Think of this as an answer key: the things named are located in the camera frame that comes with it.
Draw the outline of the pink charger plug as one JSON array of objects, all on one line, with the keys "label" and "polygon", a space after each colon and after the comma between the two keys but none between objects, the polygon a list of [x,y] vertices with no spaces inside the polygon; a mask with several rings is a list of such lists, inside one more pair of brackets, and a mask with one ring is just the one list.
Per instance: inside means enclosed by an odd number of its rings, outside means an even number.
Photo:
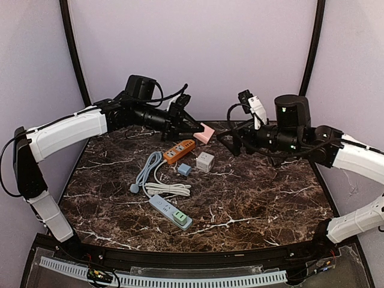
[{"label": "pink charger plug", "polygon": [[193,137],[196,138],[197,140],[201,141],[204,144],[208,144],[208,142],[210,141],[210,139],[214,135],[215,130],[213,128],[211,128],[210,126],[207,126],[206,124],[202,123],[202,122],[200,124],[202,125],[204,130],[202,132],[194,133]]}]

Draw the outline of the light blue power strip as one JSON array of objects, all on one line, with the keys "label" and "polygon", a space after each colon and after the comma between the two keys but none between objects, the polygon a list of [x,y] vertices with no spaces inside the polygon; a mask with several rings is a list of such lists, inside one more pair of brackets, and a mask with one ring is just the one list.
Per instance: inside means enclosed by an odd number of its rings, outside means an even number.
[{"label": "light blue power strip", "polygon": [[193,223],[193,220],[191,223],[187,226],[180,226],[177,224],[172,217],[172,214],[179,210],[175,206],[173,206],[171,203],[169,203],[166,199],[162,198],[159,195],[154,195],[149,199],[149,203],[153,208],[155,208],[159,213],[163,214],[168,220],[170,220],[174,225],[176,225],[178,228],[182,229],[183,231],[186,231]]}]

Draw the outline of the green charger plug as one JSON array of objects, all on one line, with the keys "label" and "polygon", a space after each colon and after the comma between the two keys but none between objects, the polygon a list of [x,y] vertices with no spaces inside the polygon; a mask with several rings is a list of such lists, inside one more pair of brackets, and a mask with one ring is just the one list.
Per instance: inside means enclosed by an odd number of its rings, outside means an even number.
[{"label": "green charger plug", "polygon": [[172,214],[173,220],[180,226],[187,226],[191,223],[192,219],[184,214],[183,212],[177,210]]}]

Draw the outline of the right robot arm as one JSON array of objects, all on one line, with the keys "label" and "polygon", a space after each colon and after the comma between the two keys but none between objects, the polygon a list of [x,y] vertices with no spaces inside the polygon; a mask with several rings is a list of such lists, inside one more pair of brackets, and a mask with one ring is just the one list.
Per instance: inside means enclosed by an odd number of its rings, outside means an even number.
[{"label": "right robot arm", "polygon": [[275,98],[276,122],[270,123],[257,96],[246,90],[226,115],[229,129],[217,139],[234,155],[241,149],[269,158],[303,158],[328,168],[348,170],[383,183],[383,151],[327,125],[312,127],[307,98]]}]

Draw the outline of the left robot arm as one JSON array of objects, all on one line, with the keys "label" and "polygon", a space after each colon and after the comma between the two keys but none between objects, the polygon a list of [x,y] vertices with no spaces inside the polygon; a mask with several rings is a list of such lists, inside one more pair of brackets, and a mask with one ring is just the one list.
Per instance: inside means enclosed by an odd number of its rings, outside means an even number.
[{"label": "left robot arm", "polygon": [[77,142],[131,125],[159,131],[163,141],[184,140],[203,132],[204,126],[185,111],[191,98],[185,93],[187,87],[154,99],[160,84],[149,77],[130,75],[125,89],[113,99],[100,100],[39,127],[19,127],[8,141],[13,145],[16,197],[26,200],[57,241],[74,239],[76,233],[49,193],[38,164]]}]

